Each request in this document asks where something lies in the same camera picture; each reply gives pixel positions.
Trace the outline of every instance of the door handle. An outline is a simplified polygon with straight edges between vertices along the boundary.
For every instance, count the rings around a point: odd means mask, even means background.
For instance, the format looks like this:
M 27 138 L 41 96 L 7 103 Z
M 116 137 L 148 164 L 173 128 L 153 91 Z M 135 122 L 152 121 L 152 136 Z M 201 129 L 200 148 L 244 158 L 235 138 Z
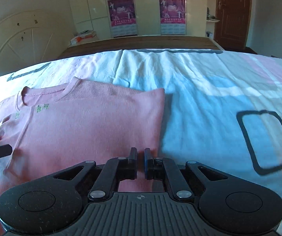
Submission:
M 221 9 L 222 6 L 226 6 L 226 3 L 223 3 L 222 1 L 219 1 L 218 8 Z

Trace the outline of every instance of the ribbed neckline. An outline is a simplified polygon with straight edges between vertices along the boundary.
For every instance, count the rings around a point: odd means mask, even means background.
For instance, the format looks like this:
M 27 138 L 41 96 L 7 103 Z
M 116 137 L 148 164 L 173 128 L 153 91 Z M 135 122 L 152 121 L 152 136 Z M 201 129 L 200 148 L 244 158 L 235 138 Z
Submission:
M 67 95 L 75 85 L 80 81 L 81 79 L 77 77 L 73 77 L 69 83 L 64 83 L 61 85 L 53 86 L 53 87 L 47 87 L 47 88 L 41 88 L 41 89 L 32 89 L 29 87 L 24 87 L 16 97 L 16 109 L 19 111 L 23 107 L 27 107 L 26 104 L 24 104 L 23 98 L 26 96 L 41 96 L 41 95 L 47 95 L 52 94 L 55 92 L 60 92 L 57 96 L 54 98 L 51 98 L 48 100 L 48 103 L 53 103 L 55 101 L 58 101 L 62 99 L 65 95 Z

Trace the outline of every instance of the pink t-shirt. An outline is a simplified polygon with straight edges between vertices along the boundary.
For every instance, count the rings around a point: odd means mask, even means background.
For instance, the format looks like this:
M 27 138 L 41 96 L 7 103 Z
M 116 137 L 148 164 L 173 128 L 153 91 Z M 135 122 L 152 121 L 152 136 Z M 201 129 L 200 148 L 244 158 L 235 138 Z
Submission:
M 164 90 L 140 93 L 89 83 L 83 92 L 86 98 L 70 99 L 77 96 L 73 92 L 79 92 L 75 84 L 67 91 L 66 87 L 58 98 L 40 103 L 39 97 L 38 105 L 21 105 L 1 121 L 0 145 L 10 144 L 14 151 L 0 159 L 0 194 L 84 160 L 103 164 L 113 157 L 128 156 L 131 147 L 136 147 L 139 154 L 149 147 L 156 155 Z M 120 190 L 151 191 L 151 183 L 145 179 L 123 181 Z
M 89 81 L 73 77 L 69 83 L 62 85 L 31 89 L 24 87 L 18 94 L 0 102 L 0 122 L 11 113 L 18 112 L 25 106 L 53 103 L 60 100 L 71 100 L 87 97 L 133 95 L 141 91 L 118 85 Z

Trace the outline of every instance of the bed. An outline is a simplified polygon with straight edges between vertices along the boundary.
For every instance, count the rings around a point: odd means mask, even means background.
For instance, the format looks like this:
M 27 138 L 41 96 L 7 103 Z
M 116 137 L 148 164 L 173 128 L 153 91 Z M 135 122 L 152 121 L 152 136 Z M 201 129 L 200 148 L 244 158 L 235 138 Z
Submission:
M 159 156 L 197 160 L 282 197 L 282 59 L 211 49 L 107 51 L 1 76 L 0 101 L 23 86 L 51 87 L 73 76 L 163 87 Z

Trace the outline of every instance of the wooden door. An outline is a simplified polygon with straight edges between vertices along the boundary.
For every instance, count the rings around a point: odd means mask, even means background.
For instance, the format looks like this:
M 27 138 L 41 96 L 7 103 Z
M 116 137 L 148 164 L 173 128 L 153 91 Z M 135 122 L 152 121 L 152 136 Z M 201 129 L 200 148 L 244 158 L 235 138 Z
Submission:
M 217 0 L 214 40 L 225 48 L 244 49 L 250 21 L 251 0 Z

